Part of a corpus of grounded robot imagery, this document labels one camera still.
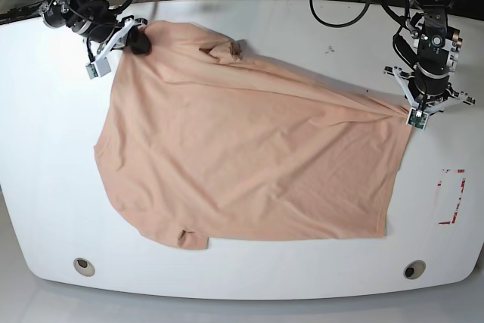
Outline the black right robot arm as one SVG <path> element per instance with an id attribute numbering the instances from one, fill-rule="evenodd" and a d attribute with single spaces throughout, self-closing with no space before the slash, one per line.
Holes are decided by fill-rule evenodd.
<path id="1" fill-rule="evenodd" d="M 149 54 L 151 42 L 140 30 L 147 21 L 133 16 L 118 18 L 132 1 L 125 0 L 112 8 L 107 0 L 43 0 L 39 14 L 48 27 L 65 26 L 85 38 L 91 61 L 94 60 L 92 42 L 105 48 L 113 40 L 115 49 L 128 47 L 133 54 Z"/>

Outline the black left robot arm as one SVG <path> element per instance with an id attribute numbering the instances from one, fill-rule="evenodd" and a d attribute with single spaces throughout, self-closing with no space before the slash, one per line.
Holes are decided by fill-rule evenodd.
<path id="1" fill-rule="evenodd" d="M 400 35 L 393 44 L 402 60 L 411 68 L 408 87 L 419 104 L 436 104 L 456 96 L 450 75 L 455 71 L 462 46 L 460 30 L 448 25 L 453 0 L 411 0 L 420 10 L 405 16 L 401 25 L 416 42 L 412 48 Z"/>

